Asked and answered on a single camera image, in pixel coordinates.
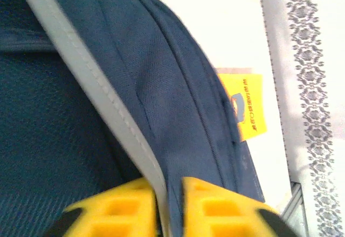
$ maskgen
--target backpack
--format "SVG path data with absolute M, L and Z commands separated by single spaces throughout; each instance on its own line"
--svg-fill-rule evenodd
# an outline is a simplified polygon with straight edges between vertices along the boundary
M 264 201 L 217 74 L 159 0 L 0 0 L 0 236 L 146 177 L 164 236 L 181 178 Z

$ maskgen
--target yellow tag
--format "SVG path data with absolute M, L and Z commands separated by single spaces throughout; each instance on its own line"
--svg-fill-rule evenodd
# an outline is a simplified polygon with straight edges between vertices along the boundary
M 267 131 L 263 109 L 263 77 L 260 74 L 218 74 L 238 119 L 241 140 Z

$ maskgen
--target floral pattern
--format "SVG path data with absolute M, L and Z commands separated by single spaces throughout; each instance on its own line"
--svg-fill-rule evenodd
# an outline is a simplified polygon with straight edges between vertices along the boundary
M 333 152 L 327 111 L 325 72 L 322 70 L 318 5 L 315 0 L 287 0 L 289 28 L 300 82 L 309 168 L 312 176 L 320 236 L 344 236 L 339 201 L 332 181 Z

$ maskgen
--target blue mesh fabric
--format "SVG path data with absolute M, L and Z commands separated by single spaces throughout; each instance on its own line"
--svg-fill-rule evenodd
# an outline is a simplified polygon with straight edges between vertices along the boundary
M 0 27 L 42 30 L 25 0 L 0 0 Z
M 66 205 L 123 180 L 57 54 L 2 54 L 0 74 L 0 236 L 38 236 Z

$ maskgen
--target white surface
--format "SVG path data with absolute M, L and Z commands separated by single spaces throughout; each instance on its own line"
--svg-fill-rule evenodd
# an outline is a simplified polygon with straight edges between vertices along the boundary
M 268 132 L 248 145 L 266 202 L 282 212 L 291 188 L 260 0 L 161 1 L 180 17 L 215 67 L 252 67 L 263 74 Z
M 299 237 L 308 237 L 305 216 L 303 213 L 303 205 L 299 205 L 296 211 L 291 215 L 287 224 L 294 229 L 295 233 L 298 234 Z

